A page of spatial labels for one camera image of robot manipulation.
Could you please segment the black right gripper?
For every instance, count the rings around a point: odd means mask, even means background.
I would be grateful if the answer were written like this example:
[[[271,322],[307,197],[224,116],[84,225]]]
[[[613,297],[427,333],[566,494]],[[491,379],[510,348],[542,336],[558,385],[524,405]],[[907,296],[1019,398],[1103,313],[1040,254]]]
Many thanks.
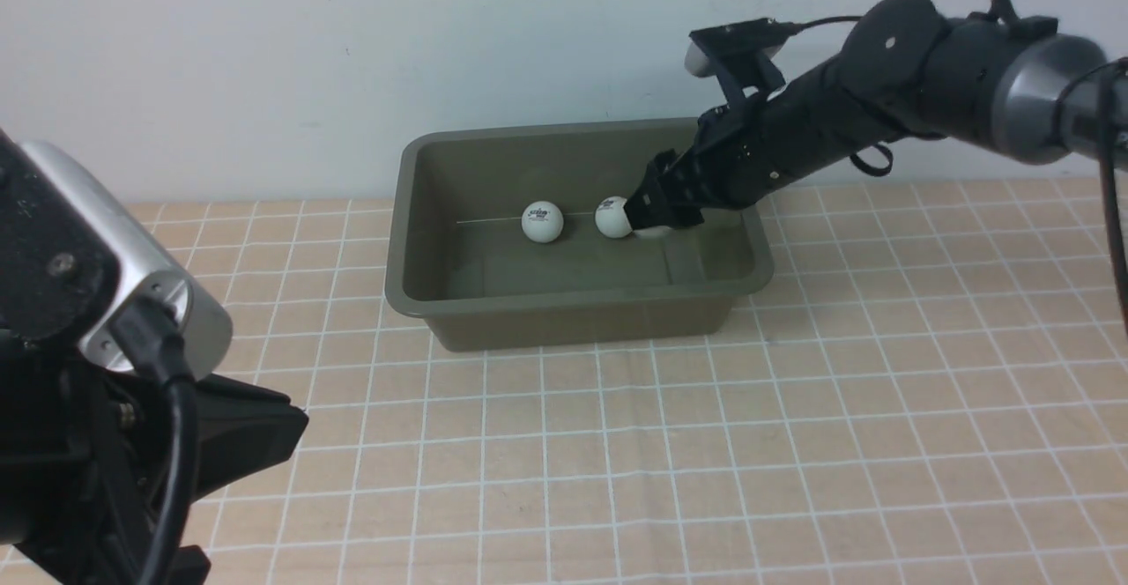
[[[710,108],[698,116],[693,142],[682,154],[653,156],[638,188],[624,203],[633,231],[700,227],[700,209],[740,211],[788,187],[794,174],[772,162],[765,149],[761,117],[767,100],[767,94],[754,94],[735,106]],[[677,204],[670,204],[662,184],[673,162]]]

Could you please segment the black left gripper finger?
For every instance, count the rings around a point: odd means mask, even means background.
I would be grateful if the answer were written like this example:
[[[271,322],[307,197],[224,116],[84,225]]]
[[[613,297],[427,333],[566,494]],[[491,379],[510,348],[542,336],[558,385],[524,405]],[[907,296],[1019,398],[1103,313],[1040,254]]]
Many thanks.
[[[194,500],[293,457],[309,417],[287,395],[218,374],[197,384],[200,464]]]

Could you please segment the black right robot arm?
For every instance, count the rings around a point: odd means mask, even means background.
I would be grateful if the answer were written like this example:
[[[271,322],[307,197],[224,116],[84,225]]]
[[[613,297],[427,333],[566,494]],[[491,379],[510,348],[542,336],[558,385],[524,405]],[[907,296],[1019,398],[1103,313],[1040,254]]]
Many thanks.
[[[954,138],[1016,162],[1077,154],[1125,171],[1125,62],[1052,18],[1003,26],[948,19],[931,0],[882,0],[853,18],[841,50],[786,82],[773,56],[805,24],[754,19],[690,34],[686,67],[726,101],[682,152],[646,165],[626,200],[631,227],[697,227],[705,209],[742,211],[829,165],[906,138]]]

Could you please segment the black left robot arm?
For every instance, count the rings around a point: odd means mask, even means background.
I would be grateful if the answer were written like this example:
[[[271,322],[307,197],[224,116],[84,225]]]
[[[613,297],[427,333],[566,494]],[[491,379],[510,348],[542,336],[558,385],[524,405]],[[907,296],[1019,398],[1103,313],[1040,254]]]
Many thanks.
[[[291,459],[308,416],[289,396],[199,381],[193,500]],[[155,381],[36,351],[3,333],[1,537],[62,584],[136,584],[171,443]]]

